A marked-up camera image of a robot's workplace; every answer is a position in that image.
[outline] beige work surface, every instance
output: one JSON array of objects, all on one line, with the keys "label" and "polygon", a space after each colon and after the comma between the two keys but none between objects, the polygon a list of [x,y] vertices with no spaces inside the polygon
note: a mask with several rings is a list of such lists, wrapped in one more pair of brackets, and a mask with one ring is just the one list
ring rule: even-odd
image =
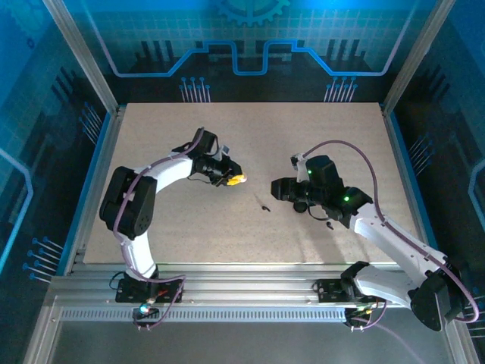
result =
[{"label": "beige work surface", "polygon": [[[165,157],[191,141],[201,126],[230,147],[230,157],[248,180],[217,188],[179,180],[163,189],[149,229],[156,262],[391,262],[339,223],[333,223],[332,231],[270,194],[272,180],[296,176],[292,155],[330,139],[354,143],[367,154],[377,173],[381,208],[415,234],[377,103],[129,104],[105,188],[116,167],[141,167]],[[372,196],[371,174],[358,153],[345,146],[325,146],[317,154],[335,161],[347,186]],[[271,212],[262,210],[261,203]],[[312,212],[324,213],[316,207]],[[98,216],[85,262],[122,262],[117,241]]]}]

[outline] robotic arm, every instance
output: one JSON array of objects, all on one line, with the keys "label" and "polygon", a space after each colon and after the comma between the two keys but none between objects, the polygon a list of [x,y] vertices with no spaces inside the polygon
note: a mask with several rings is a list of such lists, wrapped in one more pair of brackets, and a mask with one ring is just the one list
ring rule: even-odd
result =
[{"label": "robotic arm", "polygon": [[407,275],[403,277],[366,262],[357,262],[342,274],[337,290],[353,299],[379,297],[398,303],[411,309],[421,322],[435,331],[441,331],[462,312],[466,299],[443,269],[458,276],[460,272],[449,264],[445,254],[422,243],[382,215],[377,201],[359,188],[345,187],[328,156],[307,159],[294,155],[291,161],[297,177],[271,183],[271,194],[276,199],[292,202],[299,213],[312,206],[321,206],[328,219],[372,241]]},{"label": "robotic arm", "polygon": [[[117,230],[123,241],[121,245],[128,269],[120,281],[121,286],[118,286],[118,292],[123,294],[117,294],[117,302],[159,302],[160,292],[166,292],[169,284],[154,282],[158,278],[158,270],[150,250],[148,229],[153,218],[155,195],[176,180],[197,173],[208,177],[209,183],[216,187],[245,182],[241,167],[231,160],[228,153],[229,148],[219,146],[215,134],[199,129],[193,141],[173,149],[166,162],[159,161],[159,164],[136,169],[119,167],[114,171],[99,217],[110,231]],[[122,209],[136,178],[139,180],[130,193],[126,207]],[[120,210],[123,211],[115,229]]]}]

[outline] enclosure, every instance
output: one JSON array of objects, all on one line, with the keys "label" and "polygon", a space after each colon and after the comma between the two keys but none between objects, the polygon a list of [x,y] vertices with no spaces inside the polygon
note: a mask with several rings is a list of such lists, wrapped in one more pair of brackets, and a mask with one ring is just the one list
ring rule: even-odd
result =
[{"label": "enclosure", "polygon": [[[313,283],[400,267],[270,187],[319,142],[359,146],[385,213],[468,265],[481,311],[484,16],[481,0],[0,0],[0,360],[482,362],[482,316],[433,332],[391,303],[380,328],[351,332]],[[247,181],[157,195],[152,255],[187,281],[167,322],[138,332],[138,305],[111,289],[126,266],[102,197],[115,168],[199,127]],[[358,153],[318,153],[372,193]]]}]

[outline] purple cable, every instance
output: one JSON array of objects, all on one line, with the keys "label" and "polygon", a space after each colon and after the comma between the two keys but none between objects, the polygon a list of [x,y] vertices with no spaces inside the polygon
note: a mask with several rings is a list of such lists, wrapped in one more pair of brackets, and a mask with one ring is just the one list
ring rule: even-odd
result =
[{"label": "purple cable", "polygon": [[364,152],[362,152],[357,146],[354,146],[353,144],[346,142],[344,140],[327,140],[326,142],[322,142],[320,144],[317,144],[316,146],[314,146],[313,148],[308,150],[305,154],[303,154],[303,158],[306,158],[307,155],[314,152],[316,149],[320,148],[321,146],[325,146],[327,144],[343,144],[344,146],[348,146],[348,147],[354,149],[358,154],[361,155],[361,157],[367,163],[367,166],[369,167],[369,170],[371,171],[371,174],[372,174],[372,181],[374,183],[374,204],[376,206],[376,211],[377,211],[377,215],[379,216],[379,219],[397,237],[399,237],[401,240],[403,240],[405,243],[407,243],[410,247],[412,247],[416,251],[418,251],[418,253],[420,253],[422,256],[425,256],[431,262],[433,262],[434,264],[439,266],[441,268],[441,270],[444,271],[452,279],[452,281],[458,286],[458,288],[463,292],[463,294],[465,295],[467,300],[470,302],[471,307],[473,308],[474,317],[471,318],[470,320],[467,320],[466,318],[456,317],[455,320],[461,321],[461,322],[464,322],[464,323],[467,323],[467,324],[471,324],[472,322],[477,321],[478,317],[480,316],[480,310],[478,309],[478,305],[475,302],[471,293],[467,290],[467,288],[463,285],[463,283],[458,279],[458,277],[456,277],[456,275],[452,271],[450,271],[438,259],[434,258],[433,256],[429,256],[426,250],[422,249],[419,245],[413,243],[410,239],[408,239],[405,235],[401,234],[389,222],[386,221],[386,219],[384,218],[383,213],[382,213],[382,211],[380,210],[380,207],[379,207],[379,199],[378,199],[378,195],[377,195],[376,173],[375,173],[374,167],[372,167],[371,161],[369,160],[369,158],[367,158],[367,156],[364,154]]},{"label": "purple cable", "polygon": [[377,317],[377,318],[376,318],[376,320],[375,320],[374,322],[369,322],[369,321],[367,321],[366,326],[364,326],[364,327],[362,328],[362,330],[367,330],[368,328],[371,328],[372,326],[377,325],[377,323],[378,323],[378,322],[379,322],[379,321],[380,321],[380,320],[381,320],[381,319],[384,317],[384,313],[385,313],[386,309],[387,309],[387,301],[384,301],[384,306],[383,306],[383,308],[382,308],[382,311],[380,312],[379,317]]},{"label": "purple cable", "polygon": [[[360,317],[354,317],[352,320],[369,323],[368,320]],[[376,322],[374,324],[376,328],[379,328],[380,330],[385,331],[387,334],[394,336],[394,338],[397,339],[397,341],[400,342],[411,355],[413,355],[413,357],[416,359],[417,362],[419,362],[420,364],[426,364],[425,361],[422,358],[420,358],[419,355],[408,345],[408,343],[406,343],[404,339],[400,337],[396,332],[392,331],[390,328],[387,328],[386,326],[377,324]]]},{"label": "purple cable", "polygon": [[120,242],[121,252],[123,254],[123,259],[124,259],[125,263],[128,265],[128,268],[131,269],[131,271],[134,273],[134,275],[136,275],[137,277],[141,278],[143,281],[150,282],[150,283],[170,283],[170,282],[173,282],[173,281],[177,281],[179,279],[182,280],[182,283],[180,284],[179,289],[177,290],[177,293],[174,295],[174,298],[172,299],[172,302],[170,303],[169,307],[167,308],[167,311],[165,311],[165,313],[163,314],[163,316],[160,317],[160,319],[155,324],[147,327],[147,329],[154,328],[154,327],[160,325],[161,322],[164,320],[164,318],[167,316],[168,312],[170,311],[170,308],[175,303],[176,299],[178,298],[178,296],[180,295],[180,292],[183,289],[183,285],[185,284],[185,281],[186,281],[186,276],[185,275],[178,275],[176,277],[172,277],[172,278],[168,278],[168,279],[153,279],[153,278],[143,277],[143,275],[140,272],[138,272],[137,270],[135,270],[135,267],[133,266],[133,263],[132,263],[131,259],[128,256],[129,254],[127,252],[126,244],[124,243],[124,239],[120,235],[120,233],[118,232],[118,227],[120,225],[121,216],[123,216],[124,210],[127,207],[128,201],[130,200],[130,196],[133,193],[133,191],[135,190],[136,185],[138,184],[139,180],[143,177],[143,175],[145,175],[148,171],[150,171],[153,167],[156,167],[157,165],[160,165],[162,163],[171,161],[173,159],[181,158],[181,157],[185,156],[187,153],[191,152],[199,144],[199,142],[200,142],[200,140],[202,138],[202,134],[203,133],[204,133],[204,128],[202,127],[199,130],[199,135],[197,136],[196,141],[194,143],[192,143],[192,145],[189,148],[187,148],[186,150],[184,150],[184,151],[182,151],[182,152],[180,152],[180,153],[178,153],[178,154],[176,154],[174,156],[165,157],[165,158],[159,159],[155,163],[149,165],[143,171],[141,171],[135,177],[135,179],[131,183],[130,187],[128,188],[127,194],[124,197],[123,202],[121,203],[120,211],[118,211],[118,214],[116,216],[116,219],[114,220],[113,235]]}]

